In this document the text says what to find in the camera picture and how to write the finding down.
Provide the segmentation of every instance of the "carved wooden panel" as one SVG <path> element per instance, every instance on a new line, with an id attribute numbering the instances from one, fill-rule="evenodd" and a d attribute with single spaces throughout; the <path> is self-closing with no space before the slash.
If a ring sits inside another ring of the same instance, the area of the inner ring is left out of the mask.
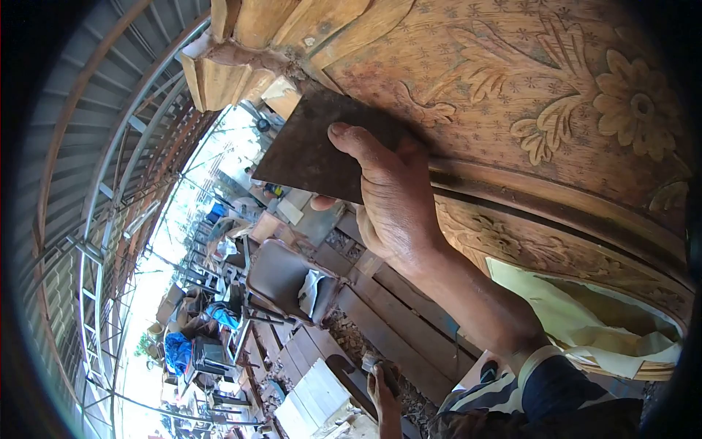
<path id="1" fill-rule="evenodd" d="M 436 195 L 444 236 L 459 251 L 481 251 L 520 267 L 608 287 L 671 316 L 685 332 L 694 295 L 617 251 L 504 211 Z"/>
<path id="2" fill-rule="evenodd" d="M 691 138 L 631 17 L 605 0 L 417 1 L 324 71 L 413 122 L 435 156 L 518 173 L 518 190 L 555 183 L 546 199 L 562 188 L 610 202 L 669 230 L 668 251 L 684 258 Z"/>

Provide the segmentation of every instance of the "fingernail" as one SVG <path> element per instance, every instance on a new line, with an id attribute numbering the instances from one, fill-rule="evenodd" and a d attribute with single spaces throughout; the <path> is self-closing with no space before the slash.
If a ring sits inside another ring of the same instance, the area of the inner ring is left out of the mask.
<path id="1" fill-rule="evenodd" d="M 341 136 L 351 128 L 349 124 L 345 124 L 344 122 L 334 122 L 333 124 L 329 125 L 329 130 L 335 135 L 335 136 Z"/>

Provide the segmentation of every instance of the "metal roof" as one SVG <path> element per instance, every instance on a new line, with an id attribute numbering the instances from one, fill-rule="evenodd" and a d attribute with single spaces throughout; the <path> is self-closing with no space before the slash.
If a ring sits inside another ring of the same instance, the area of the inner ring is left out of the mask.
<path id="1" fill-rule="evenodd" d="M 126 285 L 164 203 L 130 240 L 122 233 L 168 197 L 217 116 L 194 108 L 176 56 L 206 28 L 209 3 L 98 3 L 62 50 L 22 145 L 6 239 L 23 329 L 55 405 L 88 435 L 113 434 L 95 422 L 113 422 L 110 402 L 90 404 L 114 385 Z"/>

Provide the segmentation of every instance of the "sandpaper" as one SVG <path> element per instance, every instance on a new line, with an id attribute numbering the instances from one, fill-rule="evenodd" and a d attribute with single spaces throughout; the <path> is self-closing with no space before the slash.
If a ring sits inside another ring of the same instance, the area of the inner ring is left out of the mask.
<path id="1" fill-rule="evenodd" d="M 333 122 L 363 126 L 395 151 L 408 134 L 388 113 L 320 85 L 307 88 L 252 178 L 363 204 L 361 167 L 327 136 Z"/>

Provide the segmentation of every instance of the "corrugated metal roof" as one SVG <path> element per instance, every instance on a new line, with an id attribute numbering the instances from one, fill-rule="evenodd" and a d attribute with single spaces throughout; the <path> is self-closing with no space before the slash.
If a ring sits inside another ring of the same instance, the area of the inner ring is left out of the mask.
<path id="1" fill-rule="evenodd" d="M 62 50 L 32 114 L 11 220 L 17 224 L 11 237 L 13 267 L 22 286 L 19 302 L 30 344 L 47 371 L 47 384 L 57 392 L 56 402 L 73 415 L 72 393 L 82 396 L 80 376 L 85 375 L 79 298 L 85 302 L 86 324 L 111 334 L 107 319 L 112 316 L 105 311 L 120 306 L 114 299 L 133 270 L 133 259 L 125 258 L 138 254 L 153 225 L 144 224 L 143 232 L 132 238 L 132 247 L 122 239 L 122 231 L 153 199 L 167 197 L 176 181 L 171 175 L 185 164 L 196 138 L 215 117 L 192 107 L 187 86 L 178 78 L 182 68 L 173 57 L 204 30 L 208 8 L 208 0 L 100 2 Z M 163 92 L 129 124 L 129 117 L 159 88 Z M 153 120 L 170 92 L 173 102 Z M 139 130 L 146 126 L 152 135 L 140 143 Z M 108 194 L 118 193 L 120 182 L 124 196 L 110 199 Z M 98 190 L 100 183 L 105 191 Z M 90 243 L 102 254 L 101 266 L 86 261 L 77 250 Z M 99 267 L 102 322 L 95 326 L 95 306 L 81 297 L 79 285 L 94 292 Z M 118 337 L 100 338 L 99 344 L 93 340 L 93 348 L 111 343 L 118 348 Z M 62 378 L 57 355 L 72 388 Z M 112 373 L 111 365 L 105 369 Z M 95 406 L 91 410 L 99 414 Z"/>

